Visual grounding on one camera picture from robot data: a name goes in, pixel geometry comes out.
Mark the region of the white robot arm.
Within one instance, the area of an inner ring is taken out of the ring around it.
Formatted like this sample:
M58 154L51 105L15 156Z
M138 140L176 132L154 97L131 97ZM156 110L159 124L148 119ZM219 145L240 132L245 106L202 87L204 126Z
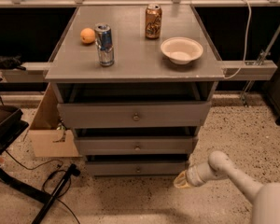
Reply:
M261 184L240 170L222 151L214 151L207 161L182 171L175 178L174 186L194 188L222 179L229 179L252 204L252 224L280 224L280 183Z

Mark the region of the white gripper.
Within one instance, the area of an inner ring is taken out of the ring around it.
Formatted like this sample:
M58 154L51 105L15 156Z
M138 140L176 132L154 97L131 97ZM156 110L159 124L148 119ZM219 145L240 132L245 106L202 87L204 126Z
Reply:
M182 171L174 180L174 186L178 189L200 187L210 181L214 175L207 162L192 165L188 170Z

